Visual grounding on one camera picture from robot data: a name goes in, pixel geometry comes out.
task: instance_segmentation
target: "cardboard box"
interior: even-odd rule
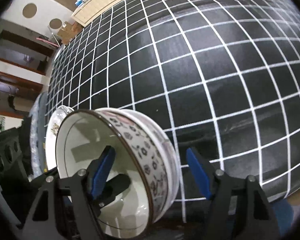
[[[63,30],[59,30],[57,35],[61,38],[61,39],[69,39],[71,38],[71,33],[65,32]]]
[[[71,28],[72,25],[68,22],[65,22],[62,26],[61,26],[61,30],[65,31],[65,32],[71,32]]]
[[[83,27],[81,26],[81,24],[79,24],[78,22],[75,22],[72,25],[71,31],[73,31],[74,33],[76,33],[76,35],[78,33],[80,33],[83,30]]]
[[[82,31],[83,27],[75,22],[71,25],[68,22],[65,22],[61,29],[58,31],[57,35],[61,38],[63,44],[69,44],[69,42]]]

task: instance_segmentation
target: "round wall hole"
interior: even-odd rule
[[[14,143],[13,143],[13,147],[14,147],[14,150],[15,150],[16,152],[18,152],[19,146],[18,146],[18,143],[17,143],[17,142],[14,142]]]
[[[4,156],[7,158],[8,162],[12,162],[12,152],[8,145],[4,148]]]
[[[52,28],[54,30],[59,29],[61,27],[61,25],[62,25],[62,21],[60,19],[57,19],[57,18],[51,20],[50,23],[49,23],[50,28]]]
[[[37,6],[34,3],[28,3],[22,10],[22,15],[28,19],[35,16],[37,13]]]

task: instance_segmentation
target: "table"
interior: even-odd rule
[[[206,206],[190,146],[285,197],[300,188],[300,12],[291,0],[123,0],[58,57],[46,124],[60,105],[135,109],[165,130],[182,170],[167,216]]]

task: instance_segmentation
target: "black machine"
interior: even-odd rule
[[[101,157],[72,177],[59,179],[57,169],[36,178],[42,186],[22,228],[24,239],[105,239],[98,216],[102,208],[130,185],[127,175],[119,174],[106,182],[115,159],[115,150],[107,146]],[[232,195],[237,195],[235,223],[231,239],[278,239],[274,212],[252,175],[232,178],[215,170],[194,149],[188,149],[187,161],[200,191],[212,200],[202,239],[226,238],[227,218]],[[71,196],[72,204],[64,197]]]
[[[56,168],[38,177],[35,183],[44,182],[26,218],[23,238],[105,239],[97,221],[101,209],[130,185],[125,174],[106,182],[115,155],[114,148],[107,146],[99,159],[72,177],[59,179]]]

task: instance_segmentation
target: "blue gripper pad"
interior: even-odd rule
[[[97,169],[96,173],[93,176],[93,183],[91,189],[91,195],[93,199],[96,199],[98,196],[101,195],[114,163],[115,159],[115,150],[114,148],[110,148],[107,152],[107,155],[101,161],[99,168]]]
[[[202,168],[191,148],[187,149],[186,151],[186,159],[191,173],[194,176],[194,180],[199,187],[200,193],[207,199],[210,199],[212,197],[212,193],[210,191],[209,177]]]

